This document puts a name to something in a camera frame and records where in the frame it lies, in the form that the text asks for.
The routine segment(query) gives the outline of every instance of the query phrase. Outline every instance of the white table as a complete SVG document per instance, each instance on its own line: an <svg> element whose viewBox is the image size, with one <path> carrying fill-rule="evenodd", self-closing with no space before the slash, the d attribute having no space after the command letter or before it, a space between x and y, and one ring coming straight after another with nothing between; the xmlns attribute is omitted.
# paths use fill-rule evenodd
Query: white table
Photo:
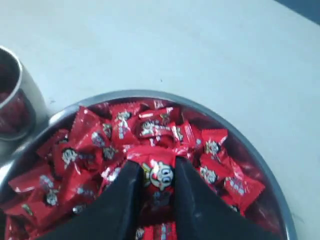
<svg viewBox="0 0 320 240"><path fill-rule="evenodd" d="M174 93L263 155L299 239L320 239L320 27L273 0L0 0L0 43L50 113L123 89Z"/></svg>

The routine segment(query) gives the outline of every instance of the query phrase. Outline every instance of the cartoon mascot logo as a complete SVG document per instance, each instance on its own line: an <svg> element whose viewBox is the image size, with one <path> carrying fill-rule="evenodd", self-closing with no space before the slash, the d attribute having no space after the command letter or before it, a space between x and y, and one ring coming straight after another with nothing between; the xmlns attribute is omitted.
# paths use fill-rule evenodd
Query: cartoon mascot logo
<svg viewBox="0 0 320 240"><path fill-rule="evenodd" d="M144 186L147 187L150 184L156 186L163 191L166 187L169 187L174 179L174 172L169 165L164 164L162 161L155 162L153 168L150 168L147 164L143 163L142 168L144 171Z"/></svg>

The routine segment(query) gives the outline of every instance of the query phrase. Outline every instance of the black plastic claw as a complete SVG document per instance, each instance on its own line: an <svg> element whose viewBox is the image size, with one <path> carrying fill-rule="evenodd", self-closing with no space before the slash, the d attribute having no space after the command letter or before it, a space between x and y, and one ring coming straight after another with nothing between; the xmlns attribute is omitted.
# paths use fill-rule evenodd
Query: black plastic claw
<svg viewBox="0 0 320 240"><path fill-rule="evenodd" d="M280 240L227 206L182 157L175 164L178 240Z"/></svg>
<svg viewBox="0 0 320 240"><path fill-rule="evenodd" d="M128 161L116 180L79 216L40 240L132 240L140 212L143 170Z"/></svg>

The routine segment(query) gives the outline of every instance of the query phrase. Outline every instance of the metal bowl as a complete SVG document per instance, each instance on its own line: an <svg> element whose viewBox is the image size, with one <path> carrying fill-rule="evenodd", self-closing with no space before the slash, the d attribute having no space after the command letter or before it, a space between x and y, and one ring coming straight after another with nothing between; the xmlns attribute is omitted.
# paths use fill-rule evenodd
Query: metal bowl
<svg viewBox="0 0 320 240"><path fill-rule="evenodd" d="M172 105L180 106L183 114L188 116L189 121L196 124L200 129L228 129L229 137L225 142L228 153L237 160L244 163L249 162L258 169L259 179L266 185L266 190L259 197L259 201L265 208L275 213L279 221L282 238L297 240L296 229L286 199L275 176L254 146L234 126L210 109L180 96L151 90L115 91L90 97L52 116L48 123L40 126L13 153L11 159L0 168L0 202L8 200L13 194L8 186L8 181L32 168L38 159L35 150L59 128L70 127L79 106L91 108L104 102L115 104L147 98L168 101Z"/></svg>

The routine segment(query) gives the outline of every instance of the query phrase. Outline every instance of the metal container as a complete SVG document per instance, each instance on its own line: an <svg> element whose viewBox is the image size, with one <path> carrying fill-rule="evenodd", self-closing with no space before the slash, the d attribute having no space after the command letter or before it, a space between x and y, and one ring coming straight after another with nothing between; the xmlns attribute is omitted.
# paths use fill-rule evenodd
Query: metal container
<svg viewBox="0 0 320 240"><path fill-rule="evenodd" d="M46 104L34 80L18 57L0 46L0 163L47 119Z"/></svg>
<svg viewBox="0 0 320 240"><path fill-rule="evenodd" d="M246 166L250 165L258 170L258 174L255 173L255 176L258 176L266 185L266 190L260 196L259 201L265 208L275 212L283 239L297 240L294 222L279 184L262 156L252 144L234 126L210 109L186 98L158 91L126 90L110 92L82 100L52 116L49 122L42 129L31 135L12 155L9 162L0 168L0 202L10 198L13 192L8 186L8 180L32 167L37 159L35 150L59 128L69 128L80 105L95 108L98 104L105 102L116 104L146 100L148 98L150 100L156 99L155 103L159 105L165 101L181 107L183 115L200 129L228 129L229 137L225 142L228 153L245 163Z"/></svg>

